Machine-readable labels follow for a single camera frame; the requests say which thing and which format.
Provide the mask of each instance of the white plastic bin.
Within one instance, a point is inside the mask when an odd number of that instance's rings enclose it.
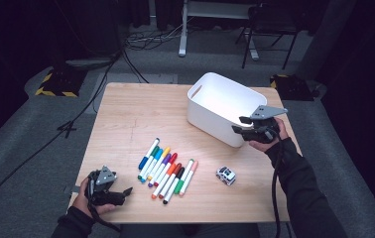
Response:
[[[250,116],[259,105],[266,105],[264,95],[214,72],[208,72],[187,92],[187,120],[193,126],[232,146],[244,141],[232,125],[250,128],[240,116]]]

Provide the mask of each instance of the small white toy car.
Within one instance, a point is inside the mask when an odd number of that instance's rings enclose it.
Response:
[[[215,175],[227,185],[232,185],[236,181],[236,173],[228,167],[219,168]]]

